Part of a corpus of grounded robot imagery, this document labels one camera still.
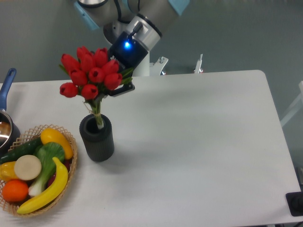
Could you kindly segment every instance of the gray wall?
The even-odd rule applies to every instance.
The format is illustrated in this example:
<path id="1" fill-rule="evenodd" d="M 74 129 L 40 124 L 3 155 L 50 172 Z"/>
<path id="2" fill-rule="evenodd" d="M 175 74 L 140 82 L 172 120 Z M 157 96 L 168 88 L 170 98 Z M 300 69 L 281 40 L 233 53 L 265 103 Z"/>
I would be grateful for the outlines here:
<path id="1" fill-rule="evenodd" d="M 57 67 L 62 53 L 108 47 L 102 30 L 89 31 L 72 3 L 0 2 L 0 82 L 10 67 L 18 70 L 16 82 L 67 79 Z M 201 53 L 205 72 L 264 71 L 281 116 L 303 80 L 303 1 L 192 0 L 151 61 L 165 56 L 168 74 L 191 73 Z M 303 111 L 284 133 L 294 165 L 303 165 Z"/>

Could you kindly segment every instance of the blue light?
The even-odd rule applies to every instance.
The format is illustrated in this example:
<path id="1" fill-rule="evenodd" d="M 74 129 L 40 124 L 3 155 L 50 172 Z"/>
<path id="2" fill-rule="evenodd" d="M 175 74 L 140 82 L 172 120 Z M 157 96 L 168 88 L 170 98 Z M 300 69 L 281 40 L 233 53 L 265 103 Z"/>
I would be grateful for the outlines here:
<path id="1" fill-rule="evenodd" d="M 131 44 L 129 42 L 126 41 L 125 44 L 124 44 L 124 47 L 126 49 L 130 49 L 132 46 L 131 46 Z"/>

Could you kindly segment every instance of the saucepan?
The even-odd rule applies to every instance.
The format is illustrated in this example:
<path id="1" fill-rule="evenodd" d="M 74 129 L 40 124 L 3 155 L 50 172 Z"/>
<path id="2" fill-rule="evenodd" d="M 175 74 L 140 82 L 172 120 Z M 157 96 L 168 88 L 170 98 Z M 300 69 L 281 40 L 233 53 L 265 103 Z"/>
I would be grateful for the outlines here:
<path id="1" fill-rule="evenodd" d="M 7 96 L 16 72 L 16 69 L 9 69 L 0 90 L 0 157 L 7 153 L 13 142 L 20 136 L 18 127 L 6 113 Z"/>

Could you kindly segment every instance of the yellow squash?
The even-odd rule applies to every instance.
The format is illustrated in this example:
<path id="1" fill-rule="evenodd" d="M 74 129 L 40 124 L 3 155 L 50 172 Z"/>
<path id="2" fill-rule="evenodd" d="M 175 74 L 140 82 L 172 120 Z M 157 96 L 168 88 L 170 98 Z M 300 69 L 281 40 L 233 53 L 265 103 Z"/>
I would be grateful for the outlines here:
<path id="1" fill-rule="evenodd" d="M 14 171 L 16 162 L 6 162 L 0 165 L 0 179 L 3 181 L 17 180 L 19 179 Z"/>
<path id="2" fill-rule="evenodd" d="M 64 150 L 65 159 L 71 159 L 73 156 L 73 151 L 69 141 L 65 138 L 65 136 L 56 129 L 47 128 L 44 129 L 41 133 L 41 141 L 43 144 L 49 142 L 59 143 Z"/>
<path id="3" fill-rule="evenodd" d="M 28 214 L 42 208 L 57 198 L 65 188 L 68 180 L 67 168 L 57 157 L 53 157 L 53 161 L 56 164 L 56 178 L 54 182 L 40 195 L 35 196 L 23 203 L 17 210 L 18 214 Z"/>

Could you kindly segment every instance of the woven basket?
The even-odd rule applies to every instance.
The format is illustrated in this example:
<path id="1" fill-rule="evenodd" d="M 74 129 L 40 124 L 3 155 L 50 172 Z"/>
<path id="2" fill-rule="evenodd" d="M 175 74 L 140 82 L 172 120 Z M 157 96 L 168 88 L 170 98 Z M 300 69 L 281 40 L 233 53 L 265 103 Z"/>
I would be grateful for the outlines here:
<path id="1" fill-rule="evenodd" d="M 72 177 L 75 173 L 76 165 L 77 165 L 77 158 L 78 158 L 78 148 L 77 148 L 76 140 L 71 135 L 71 133 L 68 132 L 63 127 L 59 127 L 59 126 L 51 124 L 51 125 L 40 125 L 40 126 L 36 126 L 33 129 L 29 129 L 28 131 L 25 131 L 24 134 L 21 134 L 19 138 L 17 138 L 16 142 L 14 142 L 13 145 L 10 147 L 10 150 L 12 148 L 16 147 L 16 146 L 19 146 L 20 144 L 22 144 L 24 142 L 27 142 L 27 141 L 30 141 L 32 139 L 37 138 L 38 136 L 40 136 L 41 132 L 46 128 L 57 129 L 58 131 L 60 131 L 66 137 L 66 139 L 71 144 L 74 156 L 72 158 L 71 167 L 70 167 L 70 171 L 69 171 L 69 174 L 68 174 L 67 184 L 66 184 L 64 190 L 61 192 L 61 194 L 55 200 L 53 200 L 50 204 L 48 204 L 46 207 L 43 207 L 43 208 L 41 208 L 39 210 L 36 210 L 32 213 L 29 213 L 29 214 L 18 214 L 17 210 L 19 208 L 19 205 L 21 205 L 21 204 L 9 203 L 9 202 L 6 202 L 3 199 L 3 197 L 2 197 L 2 188 L 5 185 L 5 181 L 0 180 L 0 207 L 2 207 L 4 211 L 6 211 L 6 212 L 8 212 L 8 213 L 10 213 L 14 216 L 32 217 L 32 216 L 36 216 L 36 215 L 39 215 L 39 214 L 42 214 L 42 213 L 48 211 L 50 208 L 52 208 L 54 205 L 56 205 L 59 202 L 59 200 L 62 198 L 66 189 L 70 185 L 71 179 L 72 179 Z"/>

